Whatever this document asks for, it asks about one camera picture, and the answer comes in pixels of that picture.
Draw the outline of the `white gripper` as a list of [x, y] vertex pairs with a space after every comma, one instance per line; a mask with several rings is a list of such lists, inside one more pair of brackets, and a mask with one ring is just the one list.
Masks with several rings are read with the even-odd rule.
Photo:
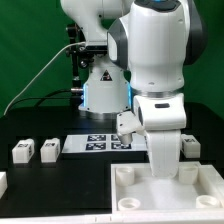
[[143, 126], [152, 175], [173, 178], [178, 171], [181, 130], [186, 127], [184, 95], [149, 98], [136, 95], [134, 114]]

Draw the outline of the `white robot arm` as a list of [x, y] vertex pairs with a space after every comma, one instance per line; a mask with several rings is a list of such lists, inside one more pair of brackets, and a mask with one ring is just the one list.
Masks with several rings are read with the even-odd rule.
[[151, 171], [178, 172], [186, 126], [183, 68], [204, 48], [194, 0], [60, 0], [84, 35], [80, 66], [89, 70], [82, 114], [115, 117], [120, 141], [145, 137]]

